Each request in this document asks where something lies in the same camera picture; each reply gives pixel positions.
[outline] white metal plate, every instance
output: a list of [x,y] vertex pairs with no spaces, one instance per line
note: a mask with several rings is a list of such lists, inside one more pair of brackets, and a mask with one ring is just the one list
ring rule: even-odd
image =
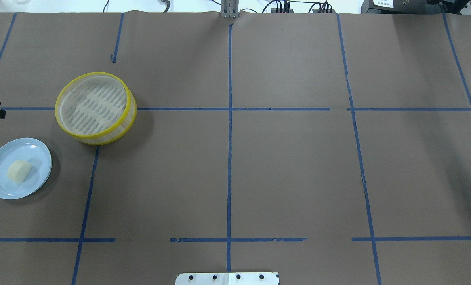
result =
[[211,274],[179,274],[175,285],[279,285],[279,273],[230,272]]

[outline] light blue plate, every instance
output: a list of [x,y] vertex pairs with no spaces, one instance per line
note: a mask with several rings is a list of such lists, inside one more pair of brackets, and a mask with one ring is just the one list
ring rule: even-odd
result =
[[[7,177],[7,171],[16,160],[24,160],[33,165],[24,182],[17,184]],[[43,142],[23,137],[0,148],[0,198],[13,200],[25,197],[38,190],[52,170],[52,158]]]

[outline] yellow basket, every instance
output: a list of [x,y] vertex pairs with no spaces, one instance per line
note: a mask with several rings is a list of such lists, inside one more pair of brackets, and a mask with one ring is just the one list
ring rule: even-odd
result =
[[100,146],[119,139],[130,129],[137,106],[123,80],[106,72],[91,72],[63,88],[55,113],[65,132],[82,143]]

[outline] white plate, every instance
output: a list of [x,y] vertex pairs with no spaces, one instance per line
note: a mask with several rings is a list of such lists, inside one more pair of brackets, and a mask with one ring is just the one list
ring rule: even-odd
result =
[[[33,165],[24,182],[17,184],[7,177],[7,171],[16,160],[24,160]],[[23,137],[0,148],[0,198],[13,200],[25,197],[38,190],[52,170],[49,149],[37,139]]]

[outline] gray tabletop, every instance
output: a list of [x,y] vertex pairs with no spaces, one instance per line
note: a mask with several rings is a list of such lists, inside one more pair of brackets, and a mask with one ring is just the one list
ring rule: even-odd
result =
[[[54,117],[119,76],[132,129]],[[52,173],[0,199],[0,284],[471,284],[471,16],[0,14],[0,147]]]

